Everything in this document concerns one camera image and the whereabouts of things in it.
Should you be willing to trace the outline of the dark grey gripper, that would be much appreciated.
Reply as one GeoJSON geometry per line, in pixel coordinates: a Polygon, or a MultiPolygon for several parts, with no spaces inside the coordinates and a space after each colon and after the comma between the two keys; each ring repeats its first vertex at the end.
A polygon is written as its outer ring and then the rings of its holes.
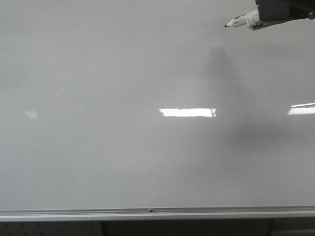
{"type": "Polygon", "coordinates": [[[260,26],[315,18],[314,0],[256,0],[260,26]]]}

